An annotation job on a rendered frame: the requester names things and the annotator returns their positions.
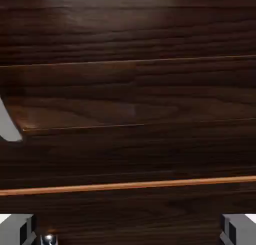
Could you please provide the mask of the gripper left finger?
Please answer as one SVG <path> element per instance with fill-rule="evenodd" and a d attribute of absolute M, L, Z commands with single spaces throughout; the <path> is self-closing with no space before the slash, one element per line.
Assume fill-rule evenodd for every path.
<path fill-rule="evenodd" d="M 0 245 L 37 245 L 34 214 L 0 214 Z"/>

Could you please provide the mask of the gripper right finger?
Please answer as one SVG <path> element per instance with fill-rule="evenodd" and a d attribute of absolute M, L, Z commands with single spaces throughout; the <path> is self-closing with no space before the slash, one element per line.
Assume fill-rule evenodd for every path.
<path fill-rule="evenodd" d="M 222 214 L 219 245 L 256 245 L 256 214 Z"/>

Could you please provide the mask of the dark wood cabinet door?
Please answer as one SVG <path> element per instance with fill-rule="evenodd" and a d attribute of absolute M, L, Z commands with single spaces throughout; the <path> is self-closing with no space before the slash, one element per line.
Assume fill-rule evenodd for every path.
<path fill-rule="evenodd" d="M 218 245 L 222 214 L 256 213 L 256 182 L 0 196 L 59 245 Z"/>

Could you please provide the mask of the dark wood cabinet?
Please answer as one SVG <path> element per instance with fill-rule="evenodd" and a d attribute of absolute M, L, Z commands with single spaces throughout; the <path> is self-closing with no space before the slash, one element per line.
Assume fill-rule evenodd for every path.
<path fill-rule="evenodd" d="M 0 196 L 256 183 L 256 0 L 0 0 Z"/>

